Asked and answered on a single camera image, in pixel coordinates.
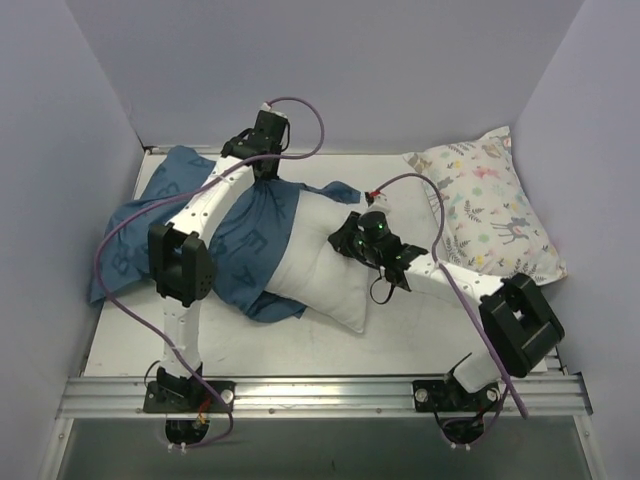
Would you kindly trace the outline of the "white pillow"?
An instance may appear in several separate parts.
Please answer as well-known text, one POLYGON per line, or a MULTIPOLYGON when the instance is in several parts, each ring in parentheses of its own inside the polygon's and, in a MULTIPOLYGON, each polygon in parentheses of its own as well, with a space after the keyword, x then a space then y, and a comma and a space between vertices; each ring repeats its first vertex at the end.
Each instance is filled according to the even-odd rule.
POLYGON ((301 192, 287 247, 266 291, 295 300, 361 334, 369 269, 329 243, 329 236, 356 210, 321 194, 301 192))

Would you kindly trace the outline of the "blue letter-print pillowcase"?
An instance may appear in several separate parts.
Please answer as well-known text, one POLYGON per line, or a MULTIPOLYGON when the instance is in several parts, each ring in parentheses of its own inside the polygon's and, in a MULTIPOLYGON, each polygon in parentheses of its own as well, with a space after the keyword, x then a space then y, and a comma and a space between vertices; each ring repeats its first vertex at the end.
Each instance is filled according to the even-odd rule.
MULTIPOLYGON (((215 161, 191 148, 172 148, 141 196, 121 205, 111 215, 105 236, 144 207, 200 187, 214 165, 215 161)), ((273 323, 290 316, 300 317, 309 308, 266 291, 287 247, 299 194, 303 191, 355 208, 361 201, 358 190, 339 181, 319 189, 285 180, 256 181, 230 209, 209 244, 209 254, 217 269, 213 292, 254 321, 273 323)), ((149 277, 149 226, 166 223, 185 205, 183 201, 154 209, 132 221, 109 241, 100 265, 110 291, 115 294, 149 277)))

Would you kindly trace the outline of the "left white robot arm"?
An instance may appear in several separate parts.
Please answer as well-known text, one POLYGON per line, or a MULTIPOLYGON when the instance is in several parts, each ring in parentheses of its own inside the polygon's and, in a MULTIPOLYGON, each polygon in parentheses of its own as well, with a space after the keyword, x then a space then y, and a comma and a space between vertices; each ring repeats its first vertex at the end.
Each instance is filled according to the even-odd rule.
POLYGON ((201 301, 211 291, 215 277, 210 241, 254 181, 277 173, 277 158, 252 166, 243 161, 256 155, 281 154, 288 130, 286 115, 265 103, 254 126, 224 145, 205 179, 215 185, 194 194, 166 224, 149 228, 149 270, 163 299, 164 334, 171 341, 164 347, 156 381, 180 411, 193 410, 202 399, 202 385, 193 374, 202 371, 198 351, 201 301))

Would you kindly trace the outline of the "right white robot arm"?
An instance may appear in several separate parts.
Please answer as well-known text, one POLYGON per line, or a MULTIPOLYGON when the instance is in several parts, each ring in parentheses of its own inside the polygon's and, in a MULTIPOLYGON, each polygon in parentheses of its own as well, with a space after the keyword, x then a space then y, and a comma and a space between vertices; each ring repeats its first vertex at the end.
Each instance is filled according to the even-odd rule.
POLYGON ((565 337, 565 330, 529 276, 479 274, 438 260, 425 248, 393 234, 381 211, 352 212, 329 235, 339 254, 374 269, 394 288, 460 303, 472 315, 484 347, 450 370, 446 402, 465 409, 479 392, 504 376, 524 378, 565 337))

